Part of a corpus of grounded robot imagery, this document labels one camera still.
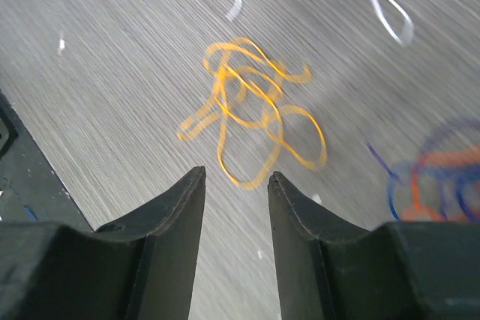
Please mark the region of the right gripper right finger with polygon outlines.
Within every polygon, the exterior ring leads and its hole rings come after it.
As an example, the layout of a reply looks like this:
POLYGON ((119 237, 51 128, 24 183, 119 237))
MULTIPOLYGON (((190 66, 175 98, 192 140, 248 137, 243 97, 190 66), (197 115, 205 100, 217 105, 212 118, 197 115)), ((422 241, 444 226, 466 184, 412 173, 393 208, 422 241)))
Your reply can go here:
POLYGON ((362 229, 268 182, 283 319, 477 319, 479 226, 387 222, 362 229))

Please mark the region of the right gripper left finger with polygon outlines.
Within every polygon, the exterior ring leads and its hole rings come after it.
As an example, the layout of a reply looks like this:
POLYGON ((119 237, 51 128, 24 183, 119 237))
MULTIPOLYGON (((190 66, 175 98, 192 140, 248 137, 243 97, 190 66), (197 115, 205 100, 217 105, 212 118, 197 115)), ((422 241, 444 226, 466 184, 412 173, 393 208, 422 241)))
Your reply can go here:
POLYGON ((206 169, 84 232, 1 223, 3 319, 187 319, 206 199, 206 169))

